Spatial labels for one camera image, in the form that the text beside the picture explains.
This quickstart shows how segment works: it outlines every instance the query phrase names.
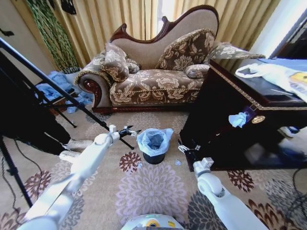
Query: floral pillow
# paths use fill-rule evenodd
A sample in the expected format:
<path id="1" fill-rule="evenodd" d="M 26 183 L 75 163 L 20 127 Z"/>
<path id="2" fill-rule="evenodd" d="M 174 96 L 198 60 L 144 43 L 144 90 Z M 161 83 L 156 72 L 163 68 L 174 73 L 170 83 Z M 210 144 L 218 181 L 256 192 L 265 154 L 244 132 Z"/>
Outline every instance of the floral pillow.
<path id="1" fill-rule="evenodd" d="M 123 82 L 129 75 L 126 53 L 116 45 L 106 43 L 105 69 L 114 81 Z"/>
<path id="2" fill-rule="evenodd" d="M 206 64 L 198 64 L 188 66 L 184 72 L 189 78 L 203 78 L 207 75 L 210 66 Z"/>
<path id="3" fill-rule="evenodd" d="M 202 63 L 209 54 L 214 39 L 214 32 L 208 29 L 195 30 L 181 36 L 165 48 L 156 69 L 183 71 L 190 65 Z"/>
<path id="4" fill-rule="evenodd" d="M 237 48 L 228 42 L 219 42 L 210 51 L 210 59 L 255 59 L 265 58 L 262 54 L 253 54 Z"/>
<path id="5" fill-rule="evenodd" d="M 128 64 L 129 73 L 136 74 L 138 71 L 140 71 L 140 65 L 135 60 L 127 58 L 126 62 Z"/>

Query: curtain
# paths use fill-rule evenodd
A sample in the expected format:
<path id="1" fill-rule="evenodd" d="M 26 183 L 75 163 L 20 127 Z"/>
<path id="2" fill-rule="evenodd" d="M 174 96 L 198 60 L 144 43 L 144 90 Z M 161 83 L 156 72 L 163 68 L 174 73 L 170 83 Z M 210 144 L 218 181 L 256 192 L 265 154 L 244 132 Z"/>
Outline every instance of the curtain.
<path id="1" fill-rule="evenodd" d="M 11 2 L 43 47 L 26 4 L 22 0 Z M 105 43 L 123 23 L 127 24 L 127 33 L 134 38 L 148 40 L 156 35 L 158 0 L 75 0 L 76 15 L 64 12 L 60 0 L 53 2 L 54 14 L 73 45 L 80 67 L 105 49 Z"/>
<path id="2" fill-rule="evenodd" d="M 220 18 L 217 41 L 250 50 L 280 0 L 176 0 L 173 20 L 188 9 L 207 4 Z"/>

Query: cable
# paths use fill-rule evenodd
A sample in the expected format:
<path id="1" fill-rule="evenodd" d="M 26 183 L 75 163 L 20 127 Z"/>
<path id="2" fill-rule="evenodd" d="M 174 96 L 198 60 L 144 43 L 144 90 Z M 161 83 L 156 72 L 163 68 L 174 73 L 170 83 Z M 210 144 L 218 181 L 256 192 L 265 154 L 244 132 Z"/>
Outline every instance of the cable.
<path id="1" fill-rule="evenodd" d="M 38 167 L 38 169 L 39 169 L 40 178 L 39 178 L 39 183 L 38 183 L 38 187 L 37 187 L 37 190 L 36 190 L 36 196 L 37 196 L 37 198 L 38 198 L 38 196 L 39 196 L 39 187 L 40 187 L 40 184 L 41 184 L 41 182 L 42 182 L 42 177 L 43 177 L 43 171 L 42 171 L 42 169 L 40 168 L 40 166 L 39 166 L 34 160 L 28 158 L 27 156 L 24 155 L 23 152 L 21 152 L 21 150 L 20 150 L 20 148 L 19 148 L 19 145 L 17 144 L 16 139 L 14 139 L 14 142 L 15 142 L 15 145 L 16 145 L 18 151 L 20 152 L 20 154 L 21 154 L 24 158 L 26 158 L 28 161 L 30 161 L 30 162 L 32 162 L 33 164 L 35 164 L 35 165 Z"/>
<path id="2" fill-rule="evenodd" d="M 306 221 L 307 221 L 307 215 L 306 215 L 306 212 L 305 212 L 305 208 L 304 208 L 304 202 L 307 201 L 307 193 L 304 194 L 304 195 L 300 195 L 299 194 L 299 191 L 296 187 L 296 183 L 295 183 L 295 177 L 297 175 L 297 173 L 302 170 L 304 167 L 301 167 L 299 169 L 297 169 L 294 173 L 293 173 L 293 176 L 292 176 L 292 182 L 293 182 L 293 187 L 294 187 L 294 190 L 296 192 L 296 195 L 297 195 L 297 198 L 292 202 L 290 208 L 288 209 L 286 215 L 285 215 L 285 218 L 284 218 L 284 226 L 285 226 L 285 230 L 287 230 L 288 228 L 288 222 L 294 212 L 295 209 L 297 209 L 299 206 L 301 207 L 301 210 L 306 218 Z"/>
<path id="3" fill-rule="evenodd" d="M 10 191 L 11 191 L 11 193 L 12 193 L 12 195 L 13 195 L 13 204 L 12 204 L 12 208 L 15 210 L 15 212 L 17 212 L 17 216 L 16 216 L 15 221 L 16 221 L 17 224 L 22 225 L 22 223 L 20 223 L 20 222 L 18 221 L 18 218 L 19 218 L 19 210 L 15 207 L 15 204 L 16 204 L 16 194 L 15 194 L 15 192 L 14 192 L 14 190 L 13 190 L 13 188 L 12 188 L 10 182 L 6 179 L 5 174 L 4 174 L 4 157 L 3 157 L 3 156 L 2 156 L 2 158 L 1 158 L 1 167 L 2 167 L 2 178 L 4 179 L 4 181 L 6 182 L 6 184 L 8 185 L 8 187 L 10 188 Z"/>

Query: black pole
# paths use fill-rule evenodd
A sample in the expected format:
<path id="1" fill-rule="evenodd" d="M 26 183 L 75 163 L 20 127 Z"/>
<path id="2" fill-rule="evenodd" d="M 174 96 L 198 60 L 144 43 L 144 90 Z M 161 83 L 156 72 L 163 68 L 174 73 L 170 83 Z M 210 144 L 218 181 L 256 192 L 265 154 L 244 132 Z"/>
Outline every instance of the black pole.
<path id="1" fill-rule="evenodd" d="M 15 166 L 15 164 L 14 164 L 14 162 L 13 162 L 13 160 L 12 160 L 12 158 L 11 158 L 11 156 L 10 156 L 6 146 L 5 146 L 5 143 L 3 141 L 3 136 L 2 135 L 0 137 L 0 149 L 2 151 L 2 154 L 4 156 L 4 159 L 5 159 L 6 163 L 9 166 L 10 175 L 14 176 L 14 178 L 15 178 L 15 180 L 16 180 L 16 182 L 17 182 L 17 184 L 18 184 L 18 186 L 19 186 L 19 188 L 21 190 L 21 192 L 23 193 L 23 196 L 24 196 L 28 206 L 32 207 L 32 205 L 33 205 L 32 201 L 31 201 L 31 199 L 30 199 L 30 197 L 29 197 L 29 195 L 28 195 L 28 193 L 27 193 L 27 191 L 26 191 L 26 189 L 24 187 L 24 184 L 23 184 L 22 180 L 20 179 L 20 176 L 18 174 L 18 169 L 16 168 L 16 166 Z"/>
<path id="2" fill-rule="evenodd" d="M 1 52 L 0 52 L 0 57 L 1 57 L 1 61 L 2 62 L 4 62 L 3 64 L 5 65 L 5 64 L 11 64 L 12 66 L 14 66 L 13 65 L 13 63 L 11 63 L 9 60 L 8 60 L 8 58 L 4 55 L 4 54 L 2 54 Z M 38 90 L 36 87 L 35 87 L 35 85 L 32 83 L 32 82 L 30 82 L 30 80 L 23 74 L 23 73 L 21 73 L 20 72 L 20 70 L 19 69 L 17 69 L 16 67 L 15 67 L 15 70 L 14 70 L 15 72 L 16 72 L 16 76 L 18 76 L 18 78 L 20 78 L 23 82 L 24 82 L 24 84 L 27 86 L 27 87 L 29 87 L 32 91 L 33 91 L 33 93 L 37 93 L 37 96 L 38 96 L 38 98 L 41 100 L 41 101 L 43 101 L 43 100 L 45 100 L 46 101 L 46 103 L 47 103 L 47 105 L 50 107 L 50 108 L 52 108 L 52 109 L 54 109 L 60 116 L 62 116 L 68 123 L 70 123 L 74 128 L 76 128 L 77 126 L 73 123 L 73 122 L 71 122 L 57 107 L 53 107 L 54 105 L 51 103 L 51 101 L 50 100 L 48 100 L 48 98 L 40 91 L 40 90 Z M 9 79 L 9 80 L 11 80 L 15 85 L 16 85 L 16 87 L 20 87 L 18 84 L 16 84 L 15 82 L 14 82 L 14 79 L 11 79 L 9 76 L 7 76 L 7 78 Z"/>
<path id="3" fill-rule="evenodd" d="M 74 99 L 69 93 L 61 89 L 53 80 L 49 79 L 45 73 L 43 73 L 40 69 L 38 69 L 35 65 L 33 65 L 30 61 L 28 61 L 24 56 L 22 56 L 17 50 L 15 50 L 12 46 L 10 46 L 6 41 L 4 41 L 2 38 L 0 38 L 0 47 L 2 47 L 4 50 L 6 50 L 9 54 L 11 54 L 15 59 L 17 59 L 19 62 L 21 62 L 24 66 L 26 66 L 29 70 L 31 70 L 33 73 L 35 73 L 38 77 L 40 77 L 42 80 L 47 82 L 50 86 L 52 86 L 56 91 L 58 91 L 60 94 L 62 94 L 67 100 L 71 101 L 73 105 L 75 105 L 78 109 L 85 112 L 87 115 L 89 115 L 90 118 L 92 118 L 95 122 L 97 122 L 100 126 L 105 128 L 109 131 L 109 127 L 106 125 L 104 121 L 99 120 L 94 114 L 92 114 L 90 111 L 88 111 L 84 104 L 79 103 L 76 99 Z M 134 149 L 133 146 L 131 146 L 129 143 L 127 143 L 125 140 L 120 138 L 120 140 L 126 144 L 131 150 Z"/>

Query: floral carpet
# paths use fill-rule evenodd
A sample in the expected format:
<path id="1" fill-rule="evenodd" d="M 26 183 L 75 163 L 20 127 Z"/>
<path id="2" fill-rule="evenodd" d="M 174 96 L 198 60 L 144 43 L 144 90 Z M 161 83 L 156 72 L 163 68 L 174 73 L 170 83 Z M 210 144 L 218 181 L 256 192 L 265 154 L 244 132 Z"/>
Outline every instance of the floral carpet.
<path id="1" fill-rule="evenodd" d="M 209 200 L 198 191 L 196 178 L 189 172 L 184 154 L 177 150 L 178 134 L 187 116 L 187 113 L 181 112 L 99 115 L 101 120 L 106 121 L 108 125 L 117 125 L 118 129 L 124 125 L 135 125 L 134 129 L 142 130 L 151 127 L 172 128 L 174 133 L 169 151 L 162 163 L 151 165 L 144 160 L 137 147 L 136 138 L 125 137 L 127 142 L 136 147 L 134 150 L 130 150 L 121 142 L 114 144 L 98 170 L 86 180 L 76 194 L 73 207 L 60 229 L 120 229 L 130 218 L 149 213 L 173 216 L 186 229 L 225 229 Z M 68 117 L 74 121 L 77 128 L 72 128 L 60 116 L 57 120 L 73 138 L 94 139 L 99 133 L 106 133 L 106 130 L 81 111 Z M 307 149 L 304 142 L 306 136 L 307 130 L 303 130 L 293 142 L 302 149 Z M 35 160 L 43 170 L 42 182 L 38 187 L 38 169 L 18 153 L 12 140 L 5 139 L 5 142 L 33 201 L 51 183 L 70 173 L 70 163 L 19 143 L 24 154 Z M 181 165 L 176 165 L 176 161 L 180 161 Z M 217 175 L 222 184 L 239 197 L 269 229 L 307 229 L 307 222 L 300 208 L 294 209 L 289 220 L 285 218 L 296 197 L 307 192 L 307 171 L 302 170 L 297 174 L 299 194 L 293 187 L 293 172 L 294 170 L 243 170 L 218 171 L 213 174 Z M 1 179 L 0 230 L 17 229 L 19 224 L 16 219 L 22 222 L 28 210 L 15 181 L 8 173 L 6 177 L 16 192 L 17 209 L 12 209 L 13 197 Z"/>

